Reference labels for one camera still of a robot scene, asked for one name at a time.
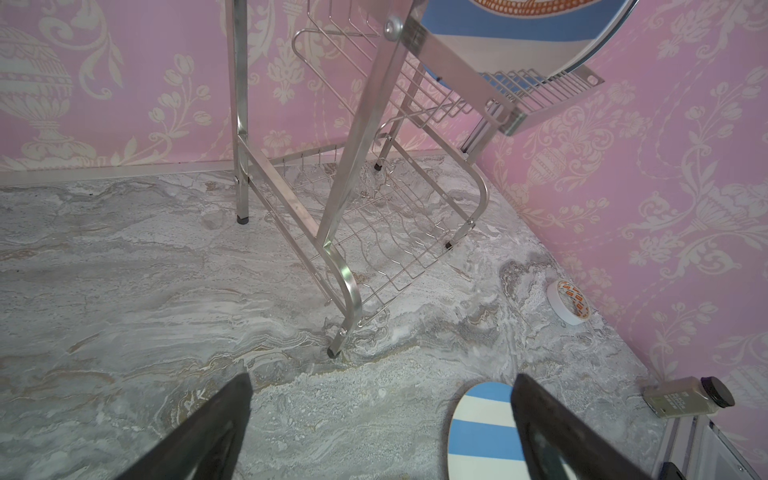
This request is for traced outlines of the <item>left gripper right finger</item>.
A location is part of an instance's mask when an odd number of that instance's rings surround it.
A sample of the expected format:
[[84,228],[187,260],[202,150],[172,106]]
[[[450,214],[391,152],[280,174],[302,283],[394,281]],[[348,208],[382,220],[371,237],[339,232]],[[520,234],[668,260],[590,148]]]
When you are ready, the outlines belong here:
[[516,376],[511,408],[532,479],[647,479],[531,376]]

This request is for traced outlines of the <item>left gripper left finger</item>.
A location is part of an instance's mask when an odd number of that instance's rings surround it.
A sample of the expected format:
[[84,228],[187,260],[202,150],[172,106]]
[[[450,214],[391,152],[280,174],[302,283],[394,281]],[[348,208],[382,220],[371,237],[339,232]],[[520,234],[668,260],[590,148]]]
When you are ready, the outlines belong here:
[[252,396],[249,375],[236,375],[119,477],[231,479],[250,418]]

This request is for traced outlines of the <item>blue striped plate front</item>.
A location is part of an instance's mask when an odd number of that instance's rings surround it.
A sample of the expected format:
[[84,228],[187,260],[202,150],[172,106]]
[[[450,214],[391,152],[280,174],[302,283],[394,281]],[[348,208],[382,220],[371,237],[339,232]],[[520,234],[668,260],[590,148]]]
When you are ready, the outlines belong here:
[[485,382],[461,397],[449,426],[449,479],[530,477],[513,417],[512,393],[508,384]]

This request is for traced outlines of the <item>blue striped plate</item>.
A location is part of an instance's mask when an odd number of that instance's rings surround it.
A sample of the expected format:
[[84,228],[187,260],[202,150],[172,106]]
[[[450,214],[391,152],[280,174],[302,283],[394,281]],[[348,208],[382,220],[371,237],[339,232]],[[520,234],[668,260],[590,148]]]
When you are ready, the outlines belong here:
[[461,397],[449,426],[449,479],[530,477],[513,417],[512,393],[508,384],[485,382]]
[[601,0],[572,13],[517,19],[489,13],[470,1],[429,1],[421,23],[477,72],[532,69],[544,76],[585,62],[636,5]]

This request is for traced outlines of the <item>floral pattern plate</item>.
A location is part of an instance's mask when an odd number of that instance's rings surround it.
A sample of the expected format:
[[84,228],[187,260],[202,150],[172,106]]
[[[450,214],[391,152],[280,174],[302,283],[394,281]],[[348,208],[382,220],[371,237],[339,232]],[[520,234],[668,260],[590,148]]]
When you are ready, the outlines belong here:
[[489,13],[517,19],[546,18],[575,12],[601,0],[471,0]]

